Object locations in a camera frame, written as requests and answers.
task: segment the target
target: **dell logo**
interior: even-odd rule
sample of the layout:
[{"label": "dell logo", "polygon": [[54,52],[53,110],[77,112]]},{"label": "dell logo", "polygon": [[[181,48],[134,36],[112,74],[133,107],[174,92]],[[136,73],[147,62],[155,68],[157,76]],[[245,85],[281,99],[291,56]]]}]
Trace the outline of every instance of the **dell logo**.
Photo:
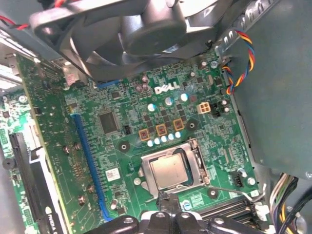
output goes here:
[{"label": "dell logo", "polygon": [[169,90],[174,90],[178,88],[180,88],[180,86],[177,85],[176,82],[173,82],[173,84],[169,83],[168,85],[164,84],[161,87],[155,87],[154,90],[156,94],[161,94],[162,92],[167,92]]}]

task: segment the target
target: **white connector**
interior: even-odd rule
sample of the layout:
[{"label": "white connector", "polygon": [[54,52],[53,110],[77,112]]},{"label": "white connector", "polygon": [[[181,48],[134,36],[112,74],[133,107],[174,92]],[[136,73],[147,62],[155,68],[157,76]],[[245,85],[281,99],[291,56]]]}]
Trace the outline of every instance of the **white connector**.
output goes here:
[{"label": "white connector", "polygon": [[201,104],[197,105],[197,112],[199,114],[209,113],[210,111],[211,109],[208,102],[202,102]]}]

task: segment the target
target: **multicolored wires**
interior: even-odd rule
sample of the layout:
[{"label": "multicolored wires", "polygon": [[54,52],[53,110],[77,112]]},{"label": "multicolored wires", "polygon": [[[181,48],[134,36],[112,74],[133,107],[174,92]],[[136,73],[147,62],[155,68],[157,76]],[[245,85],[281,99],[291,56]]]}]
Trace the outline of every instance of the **multicolored wires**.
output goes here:
[{"label": "multicolored wires", "polygon": [[253,42],[252,40],[249,38],[249,36],[241,31],[237,31],[236,33],[238,34],[238,36],[240,38],[242,38],[245,43],[248,46],[248,55],[249,55],[249,61],[246,67],[246,70],[243,74],[240,75],[240,77],[237,79],[236,82],[233,82],[233,74],[231,69],[229,68],[229,66],[224,66],[222,67],[222,69],[227,72],[228,77],[229,77],[229,82],[230,82],[230,86],[227,88],[226,93],[228,95],[233,94],[234,92],[234,88],[239,86],[243,80],[247,77],[248,73],[251,72],[254,69],[254,63],[255,63],[255,59],[254,59],[254,47],[253,47]]}]

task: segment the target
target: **pci express slot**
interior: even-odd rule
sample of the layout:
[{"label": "pci express slot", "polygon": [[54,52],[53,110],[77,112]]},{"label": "pci express slot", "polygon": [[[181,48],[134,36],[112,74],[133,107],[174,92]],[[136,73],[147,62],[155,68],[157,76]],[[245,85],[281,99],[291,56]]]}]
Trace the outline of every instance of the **pci express slot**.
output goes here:
[{"label": "pci express slot", "polygon": [[14,133],[9,135],[9,139],[12,145],[13,154],[16,160],[17,167],[19,169],[20,177],[22,179],[25,195],[29,204],[29,208],[33,219],[38,222],[43,217],[43,212],[40,209],[39,197],[36,194],[36,188],[34,184],[34,178],[31,173],[29,165],[29,154],[24,141],[22,133]]},{"label": "pci express slot", "polygon": [[244,197],[234,198],[230,201],[198,211],[198,213],[206,222],[217,215],[232,218],[237,222],[249,226],[258,226],[259,221],[254,205]]},{"label": "pci express slot", "polygon": [[106,221],[111,221],[112,218],[109,217],[109,212],[106,208],[105,205],[105,195],[103,193],[102,187],[101,187],[101,183],[97,174],[97,169],[95,167],[94,161],[93,161],[93,157],[91,154],[91,150],[88,144],[88,140],[87,137],[85,135],[84,129],[83,129],[83,125],[82,125],[82,120],[81,120],[81,116],[78,114],[72,114],[71,117],[74,119],[75,124],[76,124],[76,129],[82,144],[82,149],[84,151],[84,155],[87,159],[87,163],[90,169],[90,174],[96,189],[96,193],[98,196],[98,204],[100,206],[100,209],[103,213],[103,217]]}]

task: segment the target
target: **red wire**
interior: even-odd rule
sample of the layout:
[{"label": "red wire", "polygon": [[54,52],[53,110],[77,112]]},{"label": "red wire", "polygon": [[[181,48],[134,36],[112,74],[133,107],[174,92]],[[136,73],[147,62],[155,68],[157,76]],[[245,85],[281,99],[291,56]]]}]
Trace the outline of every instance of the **red wire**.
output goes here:
[{"label": "red wire", "polygon": [[61,7],[64,4],[65,0],[55,0],[54,6]]},{"label": "red wire", "polygon": [[15,25],[15,23],[14,23],[13,21],[11,21],[10,19],[8,19],[7,17],[0,16],[0,19],[1,19],[1,20],[4,20],[4,21],[6,21],[6,22],[8,22],[8,23],[10,23],[10,24],[12,24],[12,25]]},{"label": "red wire", "polygon": [[24,30],[25,28],[28,28],[28,27],[29,27],[29,24],[25,23],[25,24],[22,24],[20,27],[18,27],[16,29],[21,31],[21,30]]}]

